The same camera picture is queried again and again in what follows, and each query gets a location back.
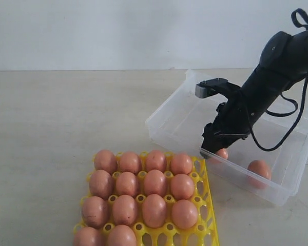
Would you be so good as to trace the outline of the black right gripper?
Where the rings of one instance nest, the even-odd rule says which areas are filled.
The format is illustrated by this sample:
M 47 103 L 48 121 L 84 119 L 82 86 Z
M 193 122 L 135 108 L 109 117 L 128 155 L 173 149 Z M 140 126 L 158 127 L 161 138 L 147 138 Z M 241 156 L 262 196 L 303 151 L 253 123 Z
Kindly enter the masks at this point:
M 228 148 L 240 139 L 246 139 L 250 130 L 244 107 L 237 103 L 224 102 L 217 107 L 217 116 L 203 130 L 203 142 L 200 154 L 209 159 L 209 153 L 216 154 L 222 148 Z

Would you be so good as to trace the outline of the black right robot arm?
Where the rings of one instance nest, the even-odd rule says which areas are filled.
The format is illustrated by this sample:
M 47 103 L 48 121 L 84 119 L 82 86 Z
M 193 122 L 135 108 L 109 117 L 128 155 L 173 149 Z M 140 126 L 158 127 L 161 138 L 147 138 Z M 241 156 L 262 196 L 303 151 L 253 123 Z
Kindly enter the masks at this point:
M 216 153 L 253 135 L 253 125 L 277 97 L 302 80 L 308 80 L 308 30 L 296 35 L 276 33 L 241 87 L 223 78 L 198 83 L 198 98 L 216 94 L 227 98 L 218 105 L 214 121 L 204 127 L 201 148 Z

